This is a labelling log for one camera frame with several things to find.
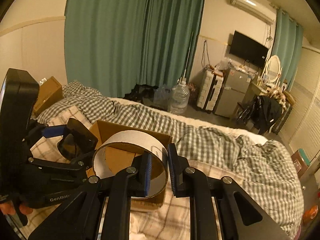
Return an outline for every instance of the plastic water bottle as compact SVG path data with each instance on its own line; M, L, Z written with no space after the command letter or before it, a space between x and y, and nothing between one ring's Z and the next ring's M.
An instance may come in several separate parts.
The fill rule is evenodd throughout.
M187 109L190 96L186 81L182 80L171 89L168 110L172 114L183 114Z

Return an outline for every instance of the metal bolt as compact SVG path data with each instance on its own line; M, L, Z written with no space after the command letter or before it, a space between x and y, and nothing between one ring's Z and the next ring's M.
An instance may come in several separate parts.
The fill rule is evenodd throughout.
M99 181L99 178L97 176L91 176L88 181L92 184L97 183Z
M127 173L135 173L137 169L135 167L128 167L127 168Z
M186 173L189 173L189 174L192 174L192 173L195 173L195 168L193 168L193 167L187 167L186 169L185 169L185 171L186 171Z
M225 184L231 184L232 183L232 178L230 177L224 177L222 179L222 181L225 183Z

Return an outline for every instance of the white bed sheet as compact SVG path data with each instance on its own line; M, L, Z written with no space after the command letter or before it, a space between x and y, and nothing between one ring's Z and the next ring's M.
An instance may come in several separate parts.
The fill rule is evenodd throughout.
M114 101L118 101L122 105L139 105L139 104L141 104L141 103L130 101L130 100L123 99L123 98L110 98L110 99L114 100ZM201 121L201 120L198 120L198 119L184 117L182 115L171 114L169 112L158 110L158 109L155 109L155 108L152 108L152 107L148 107L148 108L150 108L152 111L161 113L163 115L167 115L167 116L169 116L169 117L171 117L173 119L179 120L181 122L185 122L186 124L192 125L192 126L195 126L195 127L200 127L200 126L202 126L202 127L214 127L216 129L219 129L219 130L223 131L226 134L232 134L232 135L234 135L236 137L239 136L239 135L242 135L242 134L246 135L254 142L254 144L263 145L263 144L265 144L266 141L268 141L268 139L265 138L264 136L258 135L258 134L254 134L254 133L249 132L247 130L233 129L233 128L224 127L224 126L216 125L216 124L213 124L213 123L209 123L209 122L206 122L206 121Z

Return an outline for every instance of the cardboard box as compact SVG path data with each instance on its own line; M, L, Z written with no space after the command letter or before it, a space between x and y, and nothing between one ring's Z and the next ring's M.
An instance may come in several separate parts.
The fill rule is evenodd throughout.
M298 178L301 178L310 165L310 162L303 149L298 149L294 154L291 155L291 159L296 168Z
M105 121L96 121L90 131L98 138L98 143L96 149L98 149L107 139L109 139L112 135L125 131L125 130L137 130L145 132L158 141L160 141L165 148L168 147L168 144L172 142L172 137L163 133L157 133L152 131L141 130L137 128L132 128L124 125L114 124ZM112 145L112 147L108 146L108 153L106 149L106 162L110 167L110 170L115 174L118 171L129 167L132 163L133 158L136 155L140 155L144 152L143 149L138 146L128 145L128 144L117 144ZM163 171L163 166L160 165L159 162L152 162L152 172L151 178L156 177ZM93 169L89 169L87 171L88 177L93 176ZM160 208L164 202L165 188L158 195L143 199L143 200L134 200L131 201L131 208L136 211L154 211Z
M33 106L32 114L37 117L45 109L63 99L62 85L54 78L49 78L39 89L38 99Z

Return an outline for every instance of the black jacket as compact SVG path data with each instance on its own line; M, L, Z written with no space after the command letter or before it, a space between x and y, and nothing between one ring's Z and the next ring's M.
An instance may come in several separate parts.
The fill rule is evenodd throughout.
M253 121L259 134L263 134L281 117L281 105L273 98L257 96L239 115L238 120L247 123Z

